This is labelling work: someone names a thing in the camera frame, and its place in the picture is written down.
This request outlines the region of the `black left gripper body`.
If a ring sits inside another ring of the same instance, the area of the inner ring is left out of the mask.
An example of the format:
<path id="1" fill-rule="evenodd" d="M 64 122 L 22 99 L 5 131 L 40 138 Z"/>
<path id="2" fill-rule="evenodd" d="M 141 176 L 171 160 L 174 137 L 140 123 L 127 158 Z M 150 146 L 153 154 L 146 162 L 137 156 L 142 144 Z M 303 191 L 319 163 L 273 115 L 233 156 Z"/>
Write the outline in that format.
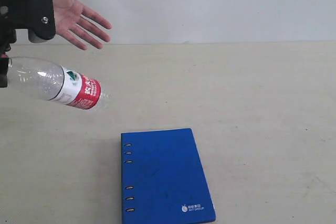
<path id="1" fill-rule="evenodd" d="M 1 48 L 17 41 L 18 29 L 55 36 L 53 0 L 1 0 Z"/>

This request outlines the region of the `person's open bare hand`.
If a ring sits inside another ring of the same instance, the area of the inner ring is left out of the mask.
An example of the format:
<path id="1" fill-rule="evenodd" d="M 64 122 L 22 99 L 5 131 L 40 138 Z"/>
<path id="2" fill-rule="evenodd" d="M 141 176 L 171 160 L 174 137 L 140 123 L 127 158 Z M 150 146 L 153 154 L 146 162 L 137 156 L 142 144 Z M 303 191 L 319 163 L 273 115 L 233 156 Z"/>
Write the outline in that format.
<path id="1" fill-rule="evenodd" d="M 105 32 L 111 23 L 79 0 L 53 0 L 56 34 L 81 50 L 87 44 L 97 49 L 111 37 Z"/>

